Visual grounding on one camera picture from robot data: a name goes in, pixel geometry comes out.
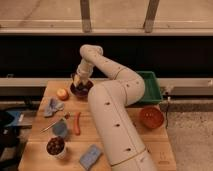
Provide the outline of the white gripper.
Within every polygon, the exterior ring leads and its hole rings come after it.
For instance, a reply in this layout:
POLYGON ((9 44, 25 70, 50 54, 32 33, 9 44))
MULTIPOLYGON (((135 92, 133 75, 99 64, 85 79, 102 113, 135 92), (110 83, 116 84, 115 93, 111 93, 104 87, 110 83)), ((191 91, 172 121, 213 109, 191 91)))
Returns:
POLYGON ((85 59, 81 60, 73 77, 75 87, 78 87, 80 84, 86 85, 89 82, 89 78, 93 73, 93 67, 94 65, 85 59))

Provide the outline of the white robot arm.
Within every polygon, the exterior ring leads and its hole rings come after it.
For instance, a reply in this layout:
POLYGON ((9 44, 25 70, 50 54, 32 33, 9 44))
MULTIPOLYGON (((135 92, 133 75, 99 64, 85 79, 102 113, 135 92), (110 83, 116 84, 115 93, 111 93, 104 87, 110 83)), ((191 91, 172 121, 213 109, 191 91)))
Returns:
POLYGON ((112 171, 158 171, 125 107, 139 101, 145 82, 135 71, 103 56, 96 45, 80 47, 77 76, 87 81, 96 66, 109 80, 96 83, 88 105, 112 171))

